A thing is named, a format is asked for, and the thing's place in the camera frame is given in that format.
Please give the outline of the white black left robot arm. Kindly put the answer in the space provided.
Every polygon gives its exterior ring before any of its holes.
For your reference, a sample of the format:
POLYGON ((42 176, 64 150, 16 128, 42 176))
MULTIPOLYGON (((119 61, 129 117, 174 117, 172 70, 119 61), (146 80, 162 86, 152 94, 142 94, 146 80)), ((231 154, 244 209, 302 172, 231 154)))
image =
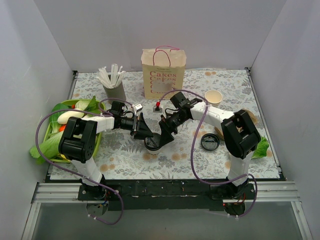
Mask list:
POLYGON ((143 113, 137 115, 143 106, 141 104, 133 106, 131 118, 124 116, 124 106, 123 102, 114 100, 109 110, 112 116, 94 116, 88 119, 70 117, 59 142, 59 153, 76 167, 81 175, 84 190, 95 200, 103 199, 108 192, 102 184, 105 178, 93 158, 96 135, 108 130, 123 129, 130 131, 135 140, 153 136, 143 113))

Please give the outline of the kraft paper cakes bag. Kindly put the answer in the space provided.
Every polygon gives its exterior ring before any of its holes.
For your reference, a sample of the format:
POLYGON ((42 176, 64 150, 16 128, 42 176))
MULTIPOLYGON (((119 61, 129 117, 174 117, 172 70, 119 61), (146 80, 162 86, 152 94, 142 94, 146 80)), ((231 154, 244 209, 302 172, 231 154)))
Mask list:
POLYGON ((163 94, 183 88, 187 56, 184 50, 162 45, 142 50, 144 97, 160 99, 163 94))

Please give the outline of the white paper coffee cup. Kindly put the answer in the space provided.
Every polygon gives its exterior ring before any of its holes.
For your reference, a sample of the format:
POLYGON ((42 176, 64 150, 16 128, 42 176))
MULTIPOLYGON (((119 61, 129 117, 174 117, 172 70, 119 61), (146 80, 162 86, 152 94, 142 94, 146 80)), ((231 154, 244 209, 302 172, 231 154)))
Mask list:
POLYGON ((147 148, 147 151, 151 154, 151 155, 158 155, 161 151, 161 148, 147 148))

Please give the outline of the black plastic cup lid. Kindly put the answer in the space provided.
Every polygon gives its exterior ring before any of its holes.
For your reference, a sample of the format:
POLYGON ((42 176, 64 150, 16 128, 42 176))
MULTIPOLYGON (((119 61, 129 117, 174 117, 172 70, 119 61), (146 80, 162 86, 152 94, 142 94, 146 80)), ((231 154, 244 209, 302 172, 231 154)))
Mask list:
POLYGON ((147 150, 157 151, 160 147, 161 135, 159 133, 153 133, 153 136, 148 136, 144 139, 144 146, 147 150))

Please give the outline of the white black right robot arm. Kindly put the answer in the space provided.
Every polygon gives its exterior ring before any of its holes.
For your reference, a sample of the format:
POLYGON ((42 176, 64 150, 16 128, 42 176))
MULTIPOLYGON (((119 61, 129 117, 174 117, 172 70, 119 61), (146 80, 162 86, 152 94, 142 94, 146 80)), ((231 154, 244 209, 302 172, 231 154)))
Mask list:
POLYGON ((184 90, 175 90, 174 93, 170 101, 177 111, 170 117, 161 116, 161 134, 156 148, 159 150, 172 142, 178 127, 188 120, 197 120, 200 124, 207 123, 219 129, 231 155, 230 169, 225 182, 211 185, 216 195, 227 194, 232 199, 239 198, 245 192, 250 160, 261 141, 261 135, 249 113, 243 109, 232 112, 210 106, 200 95, 189 100, 184 96, 184 90))

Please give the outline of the stack of white paper cups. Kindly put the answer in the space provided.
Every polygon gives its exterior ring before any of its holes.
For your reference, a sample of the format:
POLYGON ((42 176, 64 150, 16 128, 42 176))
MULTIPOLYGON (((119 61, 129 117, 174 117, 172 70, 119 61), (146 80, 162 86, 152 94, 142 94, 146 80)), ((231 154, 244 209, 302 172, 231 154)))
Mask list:
POLYGON ((204 97, 213 106, 218 106, 223 100, 223 95, 218 90, 208 90, 204 97))

